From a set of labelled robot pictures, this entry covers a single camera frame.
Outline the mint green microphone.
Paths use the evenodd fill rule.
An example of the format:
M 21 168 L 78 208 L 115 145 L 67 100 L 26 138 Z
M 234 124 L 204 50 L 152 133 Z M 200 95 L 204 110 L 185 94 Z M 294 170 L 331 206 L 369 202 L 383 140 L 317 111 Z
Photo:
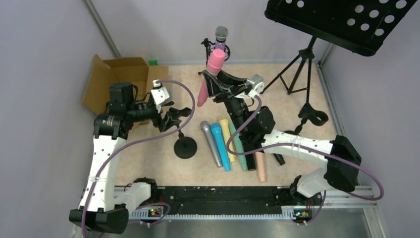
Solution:
M 231 135 L 233 135 L 233 133 L 236 131 L 236 128 L 235 128 L 235 126 L 232 122 L 229 123 L 229 130 L 230 130 Z M 234 147 L 235 147 L 235 152 L 237 152 L 237 153 L 243 153 L 244 152 L 244 148 L 243 148 L 242 142 L 239 138 L 239 134 L 234 136 L 233 143 L 234 143 Z M 237 155 L 237 158 L 239 160 L 239 163 L 241 165 L 242 170 L 247 171 L 248 167 L 247 167 L 247 161 L 246 161 L 245 155 Z

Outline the beige pink microphone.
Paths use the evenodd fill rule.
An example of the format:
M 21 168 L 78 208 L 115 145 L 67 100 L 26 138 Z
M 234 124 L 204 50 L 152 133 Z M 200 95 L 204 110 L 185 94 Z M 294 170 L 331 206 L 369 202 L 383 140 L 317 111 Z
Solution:
M 256 161 L 258 179 L 260 182 L 266 182 L 267 178 L 264 153 L 256 152 L 254 156 Z

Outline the black microphone silver grille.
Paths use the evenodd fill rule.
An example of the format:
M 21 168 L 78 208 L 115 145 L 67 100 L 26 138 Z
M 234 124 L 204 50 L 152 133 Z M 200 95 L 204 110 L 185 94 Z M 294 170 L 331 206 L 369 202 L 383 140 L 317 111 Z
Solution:
M 255 171 L 257 167 L 256 167 L 254 154 L 246 155 L 245 158 L 246 158 L 247 170 Z

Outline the black round-base stand with clip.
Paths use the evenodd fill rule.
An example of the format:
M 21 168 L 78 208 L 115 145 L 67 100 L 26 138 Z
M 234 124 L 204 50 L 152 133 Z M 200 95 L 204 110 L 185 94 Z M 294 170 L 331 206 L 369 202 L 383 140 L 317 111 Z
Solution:
M 196 141 L 188 136 L 185 136 L 181 130 L 178 130 L 178 139 L 174 144 L 174 153 L 181 159 L 192 158 L 197 152 Z

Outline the silver grey microphone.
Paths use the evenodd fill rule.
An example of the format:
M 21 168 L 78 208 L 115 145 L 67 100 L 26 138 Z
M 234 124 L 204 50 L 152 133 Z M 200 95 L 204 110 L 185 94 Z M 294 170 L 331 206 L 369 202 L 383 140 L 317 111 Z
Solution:
M 214 160 L 216 166 L 218 168 L 221 168 L 222 167 L 221 158 L 220 158 L 219 151 L 218 151 L 217 145 L 215 143 L 213 134 L 211 132 L 211 127 L 210 127 L 209 122 L 206 121 L 206 120 L 200 122 L 200 127 L 201 127 L 201 131 L 203 132 L 203 134 L 204 134 L 204 136 L 207 140 L 210 152 L 212 154 L 212 157 L 213 157 L 213 160 Z

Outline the cream yellow microphone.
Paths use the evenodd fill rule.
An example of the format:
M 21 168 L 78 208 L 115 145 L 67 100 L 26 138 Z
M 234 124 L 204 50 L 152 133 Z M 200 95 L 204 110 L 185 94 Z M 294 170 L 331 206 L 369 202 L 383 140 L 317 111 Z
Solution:
M 227 146 L 227 141 L 231 136 L 229 129 L 229 120 L 227 119 L 227 117 L 222 116 L 218 118 L 218 123 L 222 129 L 222 136 L 226 147 L 226 151 L 227 149 L 233 150 L 232 145 Z M 227 151 L 227 155 L 231 163 L 235 162 L 235 156 L 233 154 Z

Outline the teal blue microphone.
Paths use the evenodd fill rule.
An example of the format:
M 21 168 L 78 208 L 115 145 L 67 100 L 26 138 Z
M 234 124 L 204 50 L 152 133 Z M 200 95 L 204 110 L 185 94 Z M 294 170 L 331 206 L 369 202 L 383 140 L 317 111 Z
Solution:
M 224 143 L 221 126 L 219 125 L 219 123 L 215 122 L 210 125 L 210 129 L 216 142 L 222 166 L 225 171 L 231 171 L 231 165 L 228 158 L 226 145 Z

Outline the brown cardboard box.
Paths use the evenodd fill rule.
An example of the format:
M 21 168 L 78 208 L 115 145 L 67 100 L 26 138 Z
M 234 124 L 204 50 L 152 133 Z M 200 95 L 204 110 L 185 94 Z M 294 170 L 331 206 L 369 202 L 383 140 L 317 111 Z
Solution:
M 97 116 L 94 135 L 117 135 L 152 123 L 161 132 L 170 127 L 163 107 L 173 101 L 167 88 L 168 67 L 148 66 L 143 58 L 102 60 L 94 56 L 83 104 Z

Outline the black shock mount tripod stand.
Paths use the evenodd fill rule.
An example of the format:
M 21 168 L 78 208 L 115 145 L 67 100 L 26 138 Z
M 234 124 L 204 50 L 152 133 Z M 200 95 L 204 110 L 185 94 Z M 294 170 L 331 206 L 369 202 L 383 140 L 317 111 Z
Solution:
M 231 55 L 231 50 L 226 44 L 226 37 L 216 37 L 215 42 L 211 42 L 208 38 L 205 38 L 201 44 L 206 49 L 206 70 L 198 72 L 198 75 L 208 72 L 210 75 L 216 77 Z

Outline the purple glitter microphone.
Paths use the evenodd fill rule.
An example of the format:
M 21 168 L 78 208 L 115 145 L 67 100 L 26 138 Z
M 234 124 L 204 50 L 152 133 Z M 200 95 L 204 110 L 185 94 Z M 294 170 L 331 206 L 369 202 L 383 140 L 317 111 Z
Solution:
M 225 26 L 218 26 L 215 30 L 215 48 L 225 51 L 228 29 Z

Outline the black round-base stand with holder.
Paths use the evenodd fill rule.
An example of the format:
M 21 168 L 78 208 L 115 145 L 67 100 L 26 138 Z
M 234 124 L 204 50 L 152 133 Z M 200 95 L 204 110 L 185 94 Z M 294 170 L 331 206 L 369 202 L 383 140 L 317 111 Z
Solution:
M 298 118 L 301 119 L 301 123 L 294 129 L 289 130 L 293 135 L 299 135 L 303 129 L 303 125 L 310 121 L 315 126 L 323 126 L 329 121 L 328 115 L 323 111 L 315 110 L 310 103 L 305 103 L 298 113 Z

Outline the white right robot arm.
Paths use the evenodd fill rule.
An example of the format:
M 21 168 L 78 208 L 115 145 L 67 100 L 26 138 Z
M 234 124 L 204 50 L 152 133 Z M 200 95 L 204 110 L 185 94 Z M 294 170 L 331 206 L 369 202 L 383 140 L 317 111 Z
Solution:
M 246 154 L 262 152 L 291 156 L 319 167 L 294 179 L 290 186 L 292 195 L 298 193 L 311 198 L 333 188 L 343 192 L 355 190 L 361 158 L 346 137 L 338 135 L 333 140 L 317 140 L 275 129 L 272 112 L 261 105 L 264 81 L 258 74 L 249 78 L 239 78 L 224 71 L 213 75 L 204 70 L 202 74 L 209 96 L 215 103 L 224 103 L 236 128 L 227 144 L 238 136 Z

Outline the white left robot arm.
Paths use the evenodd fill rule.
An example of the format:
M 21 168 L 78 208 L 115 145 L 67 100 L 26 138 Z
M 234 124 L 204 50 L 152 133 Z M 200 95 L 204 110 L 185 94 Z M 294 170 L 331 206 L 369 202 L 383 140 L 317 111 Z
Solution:
M 78 208 L 69 213 L 69 220 L 81 229 L 86 238 L 90 231 L 100 234 L 121 234 L 129 215 L 152 195 L 152 184 L 135 182 L 127 192 L 114 196 L 120 153 L 143 139 L 127 142 L 129 131 L 137 122 L 150 120 L 159 129 L 162 139 L 186 126 L 181 121 L 193 118 L 195 107 L 181 110 L 173 107 L 171 93 L 164 80 L 155 80 L 147 102 L 137 100 L 138 87 L 129 82 L 112 84 L 105 111 L 94 120 L 93 157 L 87 185 Z

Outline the black music stand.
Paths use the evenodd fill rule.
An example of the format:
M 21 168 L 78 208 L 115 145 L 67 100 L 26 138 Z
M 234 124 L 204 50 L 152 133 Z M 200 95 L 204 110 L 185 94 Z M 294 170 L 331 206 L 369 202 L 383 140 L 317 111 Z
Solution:
M 322 39 L 364 57 L 376 54 L 386 37 L 415 4 L 414 0 L 270 0 L 264 15 L 267 19 L 311 35 L 308 46 L 292 60 L 300 64 L 287 85 L 283 74 L 288 64 L 265 88 L 281 80 L 288 95 L 305 64 L 312 65 L 313 47 Z

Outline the green toy block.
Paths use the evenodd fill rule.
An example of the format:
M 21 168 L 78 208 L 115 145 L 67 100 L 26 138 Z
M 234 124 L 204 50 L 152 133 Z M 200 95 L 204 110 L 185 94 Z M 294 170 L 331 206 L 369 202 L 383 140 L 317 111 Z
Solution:
M 149 66 L 156 66 L 156 65 L 158 65 L 158 62 L 156 59 L 149 60 Z

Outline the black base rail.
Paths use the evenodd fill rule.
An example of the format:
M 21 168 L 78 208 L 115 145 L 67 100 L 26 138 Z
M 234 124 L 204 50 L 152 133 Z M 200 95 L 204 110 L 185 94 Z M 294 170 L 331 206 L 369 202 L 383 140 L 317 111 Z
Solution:
M 161 186 L 133 212 L 142 220 L 309 220 L 320 198 L 282 186 Z

